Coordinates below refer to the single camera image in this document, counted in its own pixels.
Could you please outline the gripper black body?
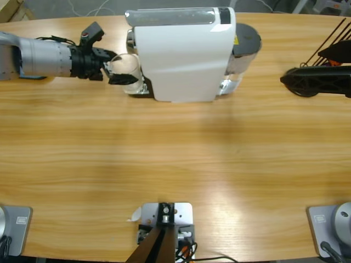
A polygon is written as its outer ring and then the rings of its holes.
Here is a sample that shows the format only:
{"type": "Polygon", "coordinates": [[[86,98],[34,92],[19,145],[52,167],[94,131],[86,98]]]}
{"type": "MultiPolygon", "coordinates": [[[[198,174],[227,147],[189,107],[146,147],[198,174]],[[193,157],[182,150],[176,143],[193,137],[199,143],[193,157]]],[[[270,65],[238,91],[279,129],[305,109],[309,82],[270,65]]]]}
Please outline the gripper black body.
{"type": "Polygon", "coordinates": [[[82,47],[70,45],[71,70],[70,77],[89,79],[90,81],[102,81],[105,63],[115,57],[115,52],[92,47],[84,51],[82,47]]]}

